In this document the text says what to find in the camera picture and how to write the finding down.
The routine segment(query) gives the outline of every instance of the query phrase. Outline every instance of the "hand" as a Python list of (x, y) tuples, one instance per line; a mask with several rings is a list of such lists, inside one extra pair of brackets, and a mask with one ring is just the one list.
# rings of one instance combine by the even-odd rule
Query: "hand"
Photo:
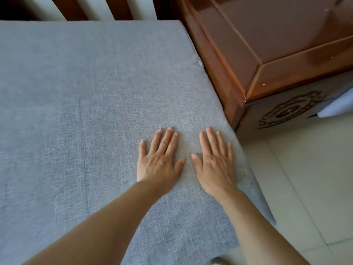
[(173, 134), (173, 129), (169, 127), (160, 144), (162, 133), (161, 129), (156, 132), (147, 155), (146, 144), (143, 140), (141, 141), (138, 150), (137, 181), (146, 182), (161, 195), (165, 195), (178, 181), (185, 159), (180, 159), (173, 165), (174, 153), (178, 145), (178, 133)]
[(217, 138), (211, 128), (207, 128), (206, 133), (210, 145), (205, 133), (200, 133), (203, 165), (196, 154), (193, 153), (191, 157), (202, 188), (220, 202), (227, 192), (236, 189), (232, 148), (230, 143), (226, 148), (219, 131), (216, 133)]

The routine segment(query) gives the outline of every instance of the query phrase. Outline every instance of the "gray fabric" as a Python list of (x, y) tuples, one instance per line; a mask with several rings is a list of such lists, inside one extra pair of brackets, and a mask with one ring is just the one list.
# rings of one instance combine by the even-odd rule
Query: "gray fabric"
[(143, 219), (123, 264), (198, 264), (238, 245), (190, 153), (221, 130), (238, 185), (267, 203), (180, 22), (0, 22), (0, 263), (18, 264), (136, 180), (138, 145), (180, 134), (181, 179)]

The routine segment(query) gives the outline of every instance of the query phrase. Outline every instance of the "finger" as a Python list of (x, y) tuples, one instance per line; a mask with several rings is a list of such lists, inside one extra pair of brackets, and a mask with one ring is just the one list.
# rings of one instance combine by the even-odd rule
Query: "finger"
[(150, 151), (148, 152), (149, 155), (154, 154), (157, 151), (159, 146), (159, 140), (161, 139), (162, 133), (163, 133), (162, 129), (157, 130), (157, 132), (155, 133), (151, 142)]
[(140, 146), (138, 148), (138, 157), (143, 158), (146, 156), (146, 144), (144, 140), (141, 140)]
[(196, 175), (199, 175), (200, 173), (202, 173), (202, 168), (203, 168), (202, 161), (201, 161), (200, 157), (194, 153), (191, 155), (191, 158), (192, 158), (192, 162), (194, 163), (194, 166), (196, 169)]
[(216, 137), (217, 137), (218, 149), (219, 149), (220, 153), (223, 156), (226, 156), (227, 155), (226, 147), (224, 146), (224, 142), (223, 142), (223, 138), (222, 138), (221, 132), (217, 131), (216, 132)]
[(217, 139), (215, 137), (215, 134), (212, 132), (212, 129), (210, 127), (206, 128), (206, 133), (207, 133), (208, 140), (210, 142), (210, 148), (211, 148), (212, 154), (216, 156), (219, 154), (219, 151), (218, 151)]
[(172, 139), (170, 140), (170, 143), (168, 145), (167, 150), (165, 151), (165, 154), (170, 154), (172, 157), (174, 157), (175, 150), (177, 149), (178, 146), (178, 133), (175, 132), (172, 136)]
[(208, 139), (206, 138), (206, 135), (203, 131), (200, 132), (200, 143), (201, 143), (202, 155), (210, 156), (211, 150), (210, 150), (210, 147), (208, 146)]
[(167, 147), (169, 145), (170, 137), (172, 136), (172, 134), (173, 134), (173, 128), (168, 127), (167, 131), (164, 134), (164, 137), (162, 138), (161, 144), (159, 145), (159, 148), (157, 151), (165, 153), (165, 151), (167, 150)]
[(185, 158), (178, 160), (174, 165), (174, 170), (175, 170), (178, 177), (180, 176), (181, 172), (183, 171), (184, 164), (185, 164)]
[(228, 143), (227, 148), (228, 148), (228, 159), (232, 161), (233, 160), (233, 151), (232, 151), (232, 146), (231, 146), (230, 142)]

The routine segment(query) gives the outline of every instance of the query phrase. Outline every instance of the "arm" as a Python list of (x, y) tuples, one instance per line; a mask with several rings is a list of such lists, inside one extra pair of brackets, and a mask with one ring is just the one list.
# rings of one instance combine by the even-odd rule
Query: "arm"
[(157, 131), (146, 155), (139, 147), (137, 183), (25, 264), (120, 264), (141, 220), (177, 182), (185, 159), (173, 165), (178, 134)]
[(203, 154), (192, 154), (197, 178), (230, 218), (248, 264), (309, 265), (293, 246), (267, 221), (244, 192), (236, 188), (233, 154), (219, 132), (200, 133)]

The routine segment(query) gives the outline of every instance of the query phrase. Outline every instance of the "white floor tile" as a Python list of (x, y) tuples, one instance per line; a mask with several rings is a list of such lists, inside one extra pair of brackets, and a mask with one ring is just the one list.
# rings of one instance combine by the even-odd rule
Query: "white floor tile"
[(311, 265), (338, 265), (328, 246), (321, 246), (302, 252), (303, 257)]
[(261, 140), (244, 145), (244, 151), (278, 231), (299, 251), (325, 245), (267, 142)]
[(240, 247), (229, 250), (222, 258), (234, 265), (246, 265), (245, 257)]
[(353, 239), (329, 245), (339, 265), (353, 264)]
[(326, 243), (353, 237), (353, 114), (268, 142)]

